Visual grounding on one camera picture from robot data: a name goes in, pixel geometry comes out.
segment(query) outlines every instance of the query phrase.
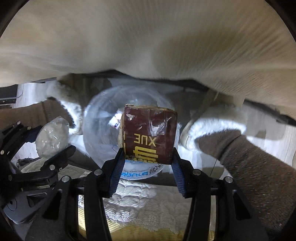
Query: white sticker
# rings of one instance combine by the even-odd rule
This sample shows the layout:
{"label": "white sticker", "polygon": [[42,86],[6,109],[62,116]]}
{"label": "white sticker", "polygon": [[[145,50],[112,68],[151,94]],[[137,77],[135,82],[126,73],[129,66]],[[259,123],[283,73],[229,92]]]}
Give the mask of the white sticker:
{"label": "white sticker", "polygon": [[118,130],[120,127],[121,117],[122,117],[122,111],[118,109],[115,115],[109,121],[109,125],[112,127],[115,127]]}

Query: metal screw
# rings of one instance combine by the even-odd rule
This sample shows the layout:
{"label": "metal screw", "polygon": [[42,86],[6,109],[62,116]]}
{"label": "metal screw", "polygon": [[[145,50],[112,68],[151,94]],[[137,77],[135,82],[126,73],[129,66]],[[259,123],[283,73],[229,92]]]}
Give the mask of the metal screw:
{"label": "metal screw", "polygon": [[69,176],[62,177],[62,182],[64,182],[64,183],[66,183],[69,180],[70,180],[70,177]]}
{"label": "metal screw", "polygon": [[227,183],[232,183],[232,182],[233,182],[233,179],[232,179],[231,177],[226,177],[226,178],[225,178],[225,181],[226,181]]}
{"label": "metal screw", "polygon": [[192,173],[193,173],[193,175],[195,175],[195,176],[199,176],[202,172],[201,172],[201,170],[199,170],[199,169],[193,169]]}
{"label": "metal screw", "polygon": [[97,169],[97,170],[94,171],[94,174],[96,176],[102,175],[102,173],[103,173],[103,171],[101,169]]}

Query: clear plastic bowl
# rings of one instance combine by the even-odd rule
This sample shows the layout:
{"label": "clear plastic bowl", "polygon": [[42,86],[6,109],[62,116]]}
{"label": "clear plastic bowl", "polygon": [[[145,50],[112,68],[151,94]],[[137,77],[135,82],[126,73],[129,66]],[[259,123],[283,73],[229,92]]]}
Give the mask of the clear plastic bowl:
{"label": "clear plastic bowl", "polygon": [[[110,120],[115,117],[115,114],[123,111],[126,104],[174,109],[167,99],[156,90],[147,89],[146,86],[112,87],[93,97],[84,111],[83,141],[86,151],[100,167],[105,161],[113,159],[119,150],[119,130],[110,125]],[[162,169],[161,164],[126,160],[121,178],[145,179],[159,173]]]}

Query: clear plastic wrap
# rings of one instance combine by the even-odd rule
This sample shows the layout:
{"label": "clear plastic wrap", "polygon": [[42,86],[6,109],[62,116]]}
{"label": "clear plastic wrap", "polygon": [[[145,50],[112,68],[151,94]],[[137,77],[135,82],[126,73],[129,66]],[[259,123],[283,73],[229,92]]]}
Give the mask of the clear plastic wrap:
{"label": "clear plastic wrap", "polygon": [[35,141],[38,155],[44,158],[64,150],[68,142],[69,123],[60,116],[42,127]]}
{"label": "clear plastic wrap", "polygon": [[[83,140],[86,151],[100,167],[105,161],[113,159],[119,150],[118,122],[125,104],[174,109],[167,99],[147,86],[117,86],[95,96],[84,112]],[[129,180],[144,179],[155,175],[162,168],[161,164],[127,160],[121,177]]]}
{"label": "clear plastic wrap", "polygon": [[177,112],[160,107],[124,109],[123,147],[132,161],[171,164],[177,128]]}

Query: plastic bag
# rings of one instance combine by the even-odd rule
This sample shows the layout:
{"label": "plastic bag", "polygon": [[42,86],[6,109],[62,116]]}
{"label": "plastic bag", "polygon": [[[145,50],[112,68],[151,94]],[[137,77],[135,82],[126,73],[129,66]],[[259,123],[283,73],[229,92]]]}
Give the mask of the plastic bag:
{"label": "plastic bag", "polygon": [[[132,85],[117,86],[96,95],[84,111],[83,141],[90,157],[102,167],[118,150],[119,125],[125,104],[149,105],[174,109],[156,90]],[[121,178],[139,180],[163,169],[162,164],[126,160]]]}
{"label": "plastic bag", "polygon": [[69,142],[69,123],[57,117],[47,123],[36,138],[36,149],[40,157],[51,158],[64,150]]}

